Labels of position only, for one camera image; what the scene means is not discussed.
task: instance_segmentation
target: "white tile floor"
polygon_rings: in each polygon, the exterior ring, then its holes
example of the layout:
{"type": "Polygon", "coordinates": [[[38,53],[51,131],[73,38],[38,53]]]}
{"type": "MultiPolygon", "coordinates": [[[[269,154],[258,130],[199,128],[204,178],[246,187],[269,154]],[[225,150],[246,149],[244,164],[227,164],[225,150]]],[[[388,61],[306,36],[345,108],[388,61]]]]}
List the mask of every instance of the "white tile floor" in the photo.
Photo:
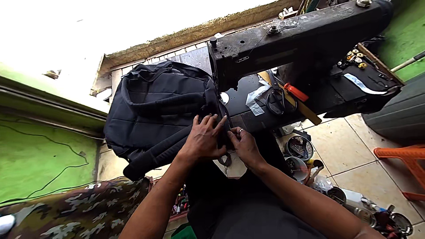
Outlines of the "white tile floor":
{"type": "MultiPolygon", "coordinates": [[[[325,169],[320,175],[329,178],[335,185],[362,193],[380,207],[393,204],[395,211],[404,214],[414,224],[414,234],[410,239],[425,238],[425,203],[410,202],[401,190],[425,193],[419,183],[398,159],[377,160],[373,154],[376,147],[396,148],[394,144],[373,132],[366,126],[360,114],[345,118],[324,119],[314,126],[310,121],[303,122],[301,128],[312,136],[313,158],[320,159],[325,169]]],[[[291,135],[277,139],[281,149],[291,135]]],[[[246,168],[243,162],[232,154],[233,164],[227,169],[228,176],[241,176],[246,168]]],[[[111,152],[101,154],[99,179],[122,175],[127,162],[111,152]]],[[[164,174],[168,166],[151,171],[148,175],[157,177],[164,174]]]]}

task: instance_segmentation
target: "camouflage fabric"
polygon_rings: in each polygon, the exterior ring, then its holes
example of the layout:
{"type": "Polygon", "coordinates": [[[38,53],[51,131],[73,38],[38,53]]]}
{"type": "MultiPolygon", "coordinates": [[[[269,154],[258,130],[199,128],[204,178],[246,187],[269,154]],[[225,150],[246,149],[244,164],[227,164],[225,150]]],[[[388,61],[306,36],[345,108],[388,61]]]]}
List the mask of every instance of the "camouflage fabric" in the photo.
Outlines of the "camouflage fabric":
{"type": "Polygon", "coordinates": [[[5,206],[16,219],[5,238],[118,238],[148,191],[149,179],[123,177],[5,206]]]}

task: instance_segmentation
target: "orange plastic chair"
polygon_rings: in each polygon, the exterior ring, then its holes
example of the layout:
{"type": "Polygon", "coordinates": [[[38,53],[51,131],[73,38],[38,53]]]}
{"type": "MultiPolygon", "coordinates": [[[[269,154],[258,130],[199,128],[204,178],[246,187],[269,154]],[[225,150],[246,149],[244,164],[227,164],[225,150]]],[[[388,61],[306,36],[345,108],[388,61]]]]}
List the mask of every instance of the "orange plastic chair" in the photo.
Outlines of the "orange plastic chair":
{"type": "MultiPolygon", "coordinates": [[[[375,148],[373,153],[377,158],[398,158],[406,164],[410,172],[425,189],[425,170],[418,160],[425,159],[425,145],[413,145],[404,148],[375,148]]],[[[425,194],[402,192],[407,200],[425,201],[425,194]]]]}

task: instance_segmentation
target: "orange handle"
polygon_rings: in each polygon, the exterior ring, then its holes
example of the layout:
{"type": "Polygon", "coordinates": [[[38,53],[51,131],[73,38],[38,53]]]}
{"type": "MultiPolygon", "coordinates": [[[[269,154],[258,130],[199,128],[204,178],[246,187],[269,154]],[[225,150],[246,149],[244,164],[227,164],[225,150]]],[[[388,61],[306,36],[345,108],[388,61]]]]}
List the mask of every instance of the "orange handle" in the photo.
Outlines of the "orange handle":
{"type": "Polygon", "coordinates": [[[308,100],[308,98],[309,98],[306,94],[304,94],[303,92],[301,92],[300,90],[298,90],[294,86],[290,85],[289,83],[286,83],[283,86],[283,88],[285,88],[287,91],[289,91],[292,94],[294,94],[298,99],[300,99],[303,102],[306,101],[306,100],[308,100]]]}

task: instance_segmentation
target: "black fabric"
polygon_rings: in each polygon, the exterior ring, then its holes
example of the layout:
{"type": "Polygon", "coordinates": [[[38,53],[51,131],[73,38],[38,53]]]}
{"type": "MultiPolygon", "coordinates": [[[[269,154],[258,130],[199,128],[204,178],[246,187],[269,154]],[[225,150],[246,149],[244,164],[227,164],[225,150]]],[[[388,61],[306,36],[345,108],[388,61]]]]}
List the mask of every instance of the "black fabric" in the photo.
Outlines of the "black fabric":
{"type": "MultiPolygon", "coordinates": [[[[262,157],[273,167],[290,175],[290,169],[275,137],[268,131],[258,132],[253,136],[262,157]]],[[[197,164],[186,179],[186,189],[190,200],[187,219],[198,239],[211,238],[226,207],[238,205],[254,195],[274,197],[273,192],[250,170],[239,179],[229,179],[214,162],[197,164]]],[[[290,213],[285,205],[278,206],[281,211],[290,213]]]]}
{"type": "Polygon", "coordinates": [[[226,113],[220,104],[211,76],[199,68],[169,60],[139,64],[117,87],[104,128],[106,143],[129,161],[124,175],[139,180],[172,162],[195,115],[221,119],[226,113]]]}
{"type": "Polygon", "coordinates": [[[269,193],[250,193],[227,206],[212,239],[326,239],[269,193]]]}

